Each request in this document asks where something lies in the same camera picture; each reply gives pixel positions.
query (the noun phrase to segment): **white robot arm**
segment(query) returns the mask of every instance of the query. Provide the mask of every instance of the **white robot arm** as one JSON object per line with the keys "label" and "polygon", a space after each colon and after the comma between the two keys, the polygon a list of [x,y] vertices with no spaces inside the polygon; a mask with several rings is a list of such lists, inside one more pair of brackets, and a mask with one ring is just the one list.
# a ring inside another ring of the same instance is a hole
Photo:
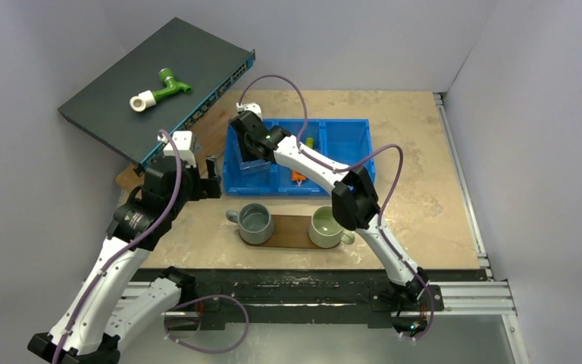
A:
{"label": "white robot arm", "polygon": [[[325,189],[332,198],[334,218],[367,242],[386,269],[400,299],[419,301],[427,289],[427,274],[409,258],[386,222],[382,220],[378,224],[378,196],[365,167],[349,170],[348,166],[299,144],[295,136],[280,127],[268,130],[256,104],[239,105],[238,111],[240,113],[231,121],[231,127],[238,136],[242,159],[245,162],[264,159],[291,168]],[[194,136],[190,132],[175,134],[173,139],[182,144],[178,143],[176,150],[172,147],[165,149],[165,156],[151,163],[145,173],[141,200],[135,199],[135,194],[131,193],[129,201],[115,211],[97,263],[69,310],[50,332],[34,335],[28,344],[28,350],[45,361],[52,362],[53,356],[59,353],[56,362],[62,364],[116,363],[120,351],[163,311],[196,298],[195,278],[170,267],[142,296],[121,311],[114,312],[124,288],[159,238],[171,229],[171,222],[184,203],[221,195],[214,160],[207,159],[209,177],[201,179],[191,153]],[[157,215],[165,210],[173,192],[167,189],[173,188],[175,160],[172,155],[175,152],[187,163],[182,168],[182,184],[171,213],[148,238],[118,256],[104,271],[105,262],[151,227]],[[90,290],[88,287],[95,279],[98,281]],[[81,300],[84,300],[82,309],[77,317],[71,317]],[[74,324],[70,332],[66,332],[71,319]]]}

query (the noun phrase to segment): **blue plastic bin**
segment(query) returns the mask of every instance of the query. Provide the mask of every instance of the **blue plastic bin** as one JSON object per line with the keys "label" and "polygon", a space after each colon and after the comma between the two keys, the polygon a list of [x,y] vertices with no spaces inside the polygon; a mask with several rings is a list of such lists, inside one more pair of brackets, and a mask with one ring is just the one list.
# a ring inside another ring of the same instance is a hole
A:
{"label": "blue plastic bin", "polygon": [[[302,127],[302,119],[265,119],[267,128],[280,125],[297,135]],[[321,154],[347,165],[353,165],[373,152],[369,120],[367,119],[309,119],[302,134],[302,142],[308,137],[314,139],[314,149]],[[233,196],[328,196],[315,182],[305,180],[302,185],[291,180],[291,170],[281,165],[246,173],[240,169],[240,155],[233,144],[237,136],[233,128],[227,133],[227,148],[224,155],[222,181],[224,192]],[[365,163],[371,180],[375,180],[374,160]]]}

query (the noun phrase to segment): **white wall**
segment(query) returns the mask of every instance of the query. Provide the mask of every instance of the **white wall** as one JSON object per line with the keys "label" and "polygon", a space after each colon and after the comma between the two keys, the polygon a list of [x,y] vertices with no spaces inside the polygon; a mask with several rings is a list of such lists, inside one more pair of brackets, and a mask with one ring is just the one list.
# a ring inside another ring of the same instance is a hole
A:
{"label": "white wall", "polygon": [[[258,75],[302,89],[447,91],[496,0],[102,0],[129,51],[172,17],[255,49]],[[286,85],[263,80],[257,87]]]}
{"label": "white wall", "polygon": [[122,55],[97,1],[0,2],[0,362],[39,362],[101,246],[124,163],[56,108]]}
{"label": "white wall", "polygon": [[582,362],[582,2],[499,2],[446,110],[532,362]]}

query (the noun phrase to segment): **green mug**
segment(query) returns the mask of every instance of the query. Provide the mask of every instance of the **green mug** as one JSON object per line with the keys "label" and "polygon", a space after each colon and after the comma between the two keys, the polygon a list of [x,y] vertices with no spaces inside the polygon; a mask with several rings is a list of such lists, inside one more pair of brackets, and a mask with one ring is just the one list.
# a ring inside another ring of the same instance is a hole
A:
{"label": "green mug", "polygon": [[308,233],[313,244],[325,249],[333,248],[338,243],[351,245],[355,240],[354,234],[345,230],[333,218],[331,206],[322,206],[315,210],[311,216]]}

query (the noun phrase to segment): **gray mug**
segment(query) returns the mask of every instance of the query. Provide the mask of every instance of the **gray mug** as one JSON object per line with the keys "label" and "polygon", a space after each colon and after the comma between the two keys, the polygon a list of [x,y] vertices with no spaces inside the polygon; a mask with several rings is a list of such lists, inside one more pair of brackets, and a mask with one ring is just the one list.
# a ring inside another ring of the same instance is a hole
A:
{"label": "gray mug", "polygon": [[271,213],[259,203],[249,203],[239,212],[228,210],[227,220],[238,225],[239,235],[249,244],[263,244],[273,235]]}

